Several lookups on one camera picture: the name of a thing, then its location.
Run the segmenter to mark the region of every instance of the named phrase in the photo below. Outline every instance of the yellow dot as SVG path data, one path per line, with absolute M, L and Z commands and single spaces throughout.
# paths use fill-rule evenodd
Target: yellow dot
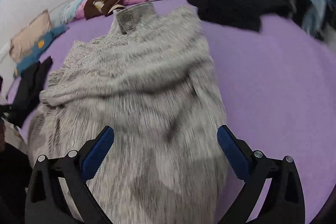
M 41 49 L 43 45 L 44 45 L 44 40 L 41 40 L 38 42 L 37 47 Z

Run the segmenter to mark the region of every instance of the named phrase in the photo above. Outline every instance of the silver bolt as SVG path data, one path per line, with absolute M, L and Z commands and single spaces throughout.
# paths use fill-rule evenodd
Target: silver bolt
M 41 155 L 37 158 L 37 160 L 41 163 L 42 161 L 45 160 L 45 155 Z
M 69 153 L 68 153 L 68 156 L 70 157 L 70 158 L 73 158 L 73 157 L 75 157 L 77 155 L 77 151 L 76 150 L 71 150 Z
M 262 158 L 263 157 L 263 153 L 261 151 L 256 151 L 254 152 L 254 155 L 257 157 L 257 158 Z
M 286 161 L 288 161 L 289 163 L 292 163 L 293 158 L 291 156 L 286 156 Z

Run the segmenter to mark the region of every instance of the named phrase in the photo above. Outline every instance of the mattress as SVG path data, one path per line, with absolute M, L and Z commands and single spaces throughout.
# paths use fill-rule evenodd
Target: mattress
M 186 4 L 186 0 L 154 2 L 158 14 Z M 73 42 L 105 35 L 113 16 L 79 20 L 41 56 L 53 58 L 60 69 Z M 309 37 L 291 20 L 276 15 L 262 18 L 260 33 L 202 22 L 215 62 L 228 126 L 252 150 L 269 158 L 294 158 L 306 207 L 306 223 L 322 208 L 336 184 L 336 56 Z M 12 102 L 19 84 L 8 94 Z M 21 129 L 27 131 L 33 113 Z M 229 171 L 219 201 L 219 220 L 242 187 Z M 267 192 L 264 187 L 250 219 L 255 218 Z

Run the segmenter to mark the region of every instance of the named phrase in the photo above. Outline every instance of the beige pillow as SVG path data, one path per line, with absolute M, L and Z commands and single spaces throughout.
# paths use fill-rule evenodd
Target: beige pillow
M 44 10 L 33 21 L 10 40 L 9 55 L 16 62 L 31 53 L 34 43 L 50 31 L 51 23 L 48 10 Z

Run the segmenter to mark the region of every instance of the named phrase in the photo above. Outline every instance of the black pants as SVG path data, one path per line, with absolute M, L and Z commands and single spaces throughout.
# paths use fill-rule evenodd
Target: black pants
M 0 153 L 0 223 L 25 222 L 25 187 L 31 174 L 27 155 L 6 143 Z

